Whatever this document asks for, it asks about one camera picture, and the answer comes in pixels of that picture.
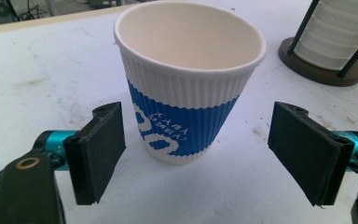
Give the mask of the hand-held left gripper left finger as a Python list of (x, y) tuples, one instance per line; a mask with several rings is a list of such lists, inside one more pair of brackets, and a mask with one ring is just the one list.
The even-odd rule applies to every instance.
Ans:
[(93, 109), (79, 131), (41, 133), (32, 151), (50, 157), (55, 170), (69, 172), (76, 203), (91, 205), (101, 200), (125, 148), (121, 103), (115, 102)]

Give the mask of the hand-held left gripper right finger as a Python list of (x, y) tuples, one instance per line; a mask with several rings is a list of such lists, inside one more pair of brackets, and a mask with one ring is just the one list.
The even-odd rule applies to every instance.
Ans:
[(358, 132), (329, 131), (296, 105), (274, 104), (268, 147), (313, 205), (334, 204), (345, 172), (358, 173)]

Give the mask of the cup holder with brown base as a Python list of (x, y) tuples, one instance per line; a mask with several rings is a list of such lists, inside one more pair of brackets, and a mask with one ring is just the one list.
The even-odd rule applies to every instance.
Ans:
[(281, 43), (278, 50), (279, 57), (287, 67), (302, 77), (330, 86), (352, 86), (358, 83), (358, 49), (350, 57), (344, 67), (338, 71), (323, 69), (307, 63), (297, 57), (294, 53), (294, 49), (299, 41), (299, 38), (304, 33), (310, 17), (313, 15), (313, 12), (319, 2), (320, 0), (312, 0), (305, 17), (296, 32), (296, 35), (284, 39)]

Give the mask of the blue banded paper cup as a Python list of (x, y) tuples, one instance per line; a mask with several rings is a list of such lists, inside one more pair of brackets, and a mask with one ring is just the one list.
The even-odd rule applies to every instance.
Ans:
[(267, 51), (248, 21), (188, 1), (131, 7), (114, 37), (145, 149), (170, 164), (206, 152)]

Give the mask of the stack of white ribbed cups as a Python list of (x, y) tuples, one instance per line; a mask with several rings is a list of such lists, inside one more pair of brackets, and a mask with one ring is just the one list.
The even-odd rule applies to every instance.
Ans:
[(320, 0), (294, 49), (297, 57), (341, 70), (358, 49), (358, 0)]

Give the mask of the wooden table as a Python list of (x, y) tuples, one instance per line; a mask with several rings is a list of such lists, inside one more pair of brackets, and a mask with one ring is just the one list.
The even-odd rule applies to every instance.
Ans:
[(11, 31), (11, 30), (30, 28), (35, 26), (49, 25), (58, 22), (76, 21), (76, 20), (100, 17), (108, 14), (117, 14), (117, 13), (122, 13), (128, 8), (131, 8), (131, 5), (126, 5), (121, 7), (110, 7), (110, 8), (86, 11), (81, 13), (49, 17), (49, 18), (38, 19), (38, 20), (19, 21), (19, 22), (7, 23), (7, 24), (0, 24), (0, 33)]

